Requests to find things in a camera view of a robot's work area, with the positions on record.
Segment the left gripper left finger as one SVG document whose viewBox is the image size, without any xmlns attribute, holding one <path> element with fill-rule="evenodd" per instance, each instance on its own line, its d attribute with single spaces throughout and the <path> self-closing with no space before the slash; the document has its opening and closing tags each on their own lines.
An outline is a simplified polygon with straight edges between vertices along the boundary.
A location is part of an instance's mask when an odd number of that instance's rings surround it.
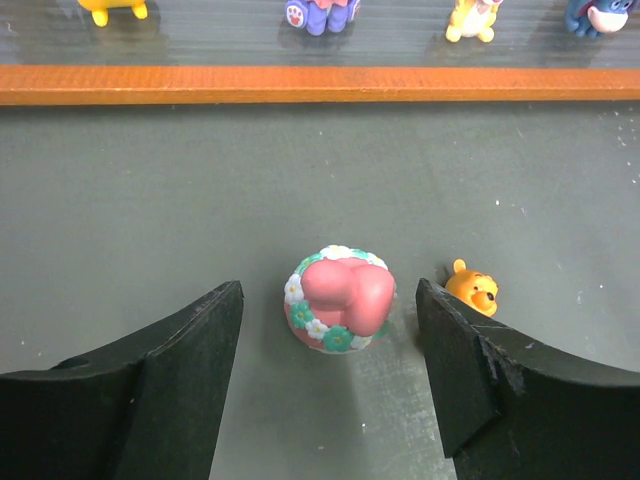
<svg viewBox="0 0 640 480">
<path fill-rule="evenodd" d="M 47 370 L 1 377 L 5 479 L 206 479 L 242 322 L 225 282 Z"/>
</svg>

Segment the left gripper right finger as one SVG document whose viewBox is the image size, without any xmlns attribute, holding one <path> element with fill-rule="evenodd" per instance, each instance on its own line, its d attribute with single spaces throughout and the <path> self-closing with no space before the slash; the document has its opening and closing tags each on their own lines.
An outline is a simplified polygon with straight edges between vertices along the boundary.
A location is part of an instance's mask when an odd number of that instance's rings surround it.
<svg viewBox="0 0 640 480">
<path fill-rule="evenodd" d="M 416 307 L 458 478 L 638 478 L 638 373 L 548 346 L 426 279 Z"/>
</svg>

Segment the pink heart flower toy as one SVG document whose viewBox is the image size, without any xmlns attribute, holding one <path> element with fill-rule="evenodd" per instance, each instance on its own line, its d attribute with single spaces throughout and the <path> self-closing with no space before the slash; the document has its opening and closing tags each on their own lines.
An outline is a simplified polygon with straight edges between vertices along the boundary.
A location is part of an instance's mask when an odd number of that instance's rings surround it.
<svg viewBox="0 0 640 480">
<path fill-rule="evenodd" d="M 356 353 L 384 337 L 397 285 L 379 256 L 332 244 L 304 258 L 284 285 L 292 333 L 329 355 Z"/>
</svg>

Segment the orange rabbit toy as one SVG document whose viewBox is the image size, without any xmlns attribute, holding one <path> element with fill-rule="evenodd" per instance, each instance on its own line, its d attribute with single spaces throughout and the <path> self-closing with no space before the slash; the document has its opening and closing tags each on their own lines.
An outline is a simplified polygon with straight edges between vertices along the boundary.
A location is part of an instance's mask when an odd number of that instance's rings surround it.
<svg viewBox="0 0 640 480">
<path fill-rule="evenodd" d="M 493 25 L 502 0 L 457 0 L 449 17 L 445 38 L 457 43 L 461 38 L 476 37 L 483 43 L 494 39 Z"/>
</svg>

